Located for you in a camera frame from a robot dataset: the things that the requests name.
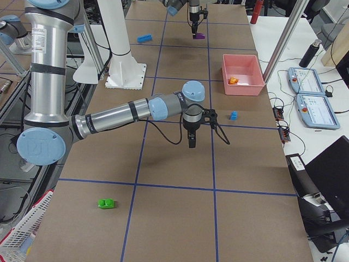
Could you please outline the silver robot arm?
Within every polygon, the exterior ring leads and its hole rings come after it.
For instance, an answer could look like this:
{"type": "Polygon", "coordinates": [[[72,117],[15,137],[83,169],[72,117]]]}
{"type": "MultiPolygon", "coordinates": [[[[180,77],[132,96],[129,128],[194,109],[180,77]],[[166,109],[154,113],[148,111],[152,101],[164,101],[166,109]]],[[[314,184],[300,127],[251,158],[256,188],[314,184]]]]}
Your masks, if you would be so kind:
{"type": "Polygon", "coordinates": [[[95,85],[107,73],[107,88],[140,90],[147,66],[132,56],[121,1],[98,1],[107,59],[102,59],[91,32],[83,1],[26,1],[25,15],[32,26],[31,105],[16,148],[27,162],[54,164],[67,148],[87,136],[114,130],[152,118],[155,121],[180,116],[180,128],[188,133],[189,147],[196,145],[196,131],[203,123],[205,88],[195,80],[171,94],[158,94],[130,101],[94,114],[69,112],[67,95],[68,34],[78,33],[94,68],[87,72],[95,85]]]}
{"type": "Polygon", "coordinates": [[[160,1],[166,8],[167,13],[171,16],[175,16],[185,5],[187,5],[187,23],[191,28],[191,34],[193,39],[204,39],[204,35],[198,33],[198,26],[200,22],[200,16],[202,20],[207,18],[207,9],[202,9],[200,1],[183,1],[183,0],[162,0],[160,1]]]}

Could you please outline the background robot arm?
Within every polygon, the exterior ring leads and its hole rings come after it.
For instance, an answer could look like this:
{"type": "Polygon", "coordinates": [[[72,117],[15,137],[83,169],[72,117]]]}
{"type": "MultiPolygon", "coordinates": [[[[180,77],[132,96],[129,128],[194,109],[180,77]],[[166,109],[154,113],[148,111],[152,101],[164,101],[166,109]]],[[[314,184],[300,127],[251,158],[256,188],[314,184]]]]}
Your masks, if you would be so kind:
{"type": "Polygon", "coordinates": [[[15,44],[20,50],[31,47],[31,37],[16,15],[1,17],[1,41],[6,46],[15,44]]]}

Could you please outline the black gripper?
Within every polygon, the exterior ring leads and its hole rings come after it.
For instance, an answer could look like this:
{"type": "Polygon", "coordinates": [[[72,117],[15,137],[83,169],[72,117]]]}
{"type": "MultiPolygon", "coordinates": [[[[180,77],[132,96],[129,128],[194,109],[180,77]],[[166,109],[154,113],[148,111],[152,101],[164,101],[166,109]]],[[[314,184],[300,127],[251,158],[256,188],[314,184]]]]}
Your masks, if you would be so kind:
{"type": "Polygon", "coordinates": [[[189,25],[191,26],[192,35],[196,35],[197,26],[200,20],[200,1],[189,0],[189,25]]]}
{"type": "Polygon", "coordinates": [[[201,105],[190,105],[183,114],[183,127],[187,130],[189,148],[196,147],[196,131],[201,125],[203,113],[201,105]]]}

